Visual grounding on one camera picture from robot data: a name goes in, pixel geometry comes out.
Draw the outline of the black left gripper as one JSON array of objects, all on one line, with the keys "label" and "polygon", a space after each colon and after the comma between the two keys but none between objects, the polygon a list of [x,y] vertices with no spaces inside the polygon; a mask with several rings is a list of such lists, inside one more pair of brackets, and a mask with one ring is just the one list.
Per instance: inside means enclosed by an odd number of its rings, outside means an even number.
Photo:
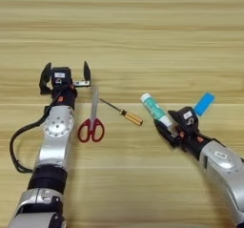
[{"label": "black left gripper", "polygon": [[[51,89],[48,83],[51,78],[51,63],[48,63],[41,72],[39,89],[41,94],[50,94]],[[87,61],[84,61],[84,78],[83,81],[74,81],[70,85],[59,85],[52,90],[51,105],[54,106],[69,106],[74,109],[77,90],[79,88],[88,88],[91,85],[91,70]]]}]

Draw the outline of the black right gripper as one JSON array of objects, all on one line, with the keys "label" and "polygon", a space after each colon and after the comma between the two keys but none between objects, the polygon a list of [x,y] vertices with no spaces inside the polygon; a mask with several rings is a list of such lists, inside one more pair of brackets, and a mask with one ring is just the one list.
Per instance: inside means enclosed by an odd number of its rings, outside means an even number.
[{"label": "black right gripper", "polygon": [[[169,111],[169,115],[175,122],[181,120],[179,111]],[[200,133],[197,124],[187,127],[176,125],[172,127],[172,131],[169,131],[167,126],[161,121],[155,119],[153,123],[158,133],[167,140],[173,148],[180,147],[184,152],[190,153],[196,159],[199,159],[202,149],[209,142],[213,141],[212,138]]]}]

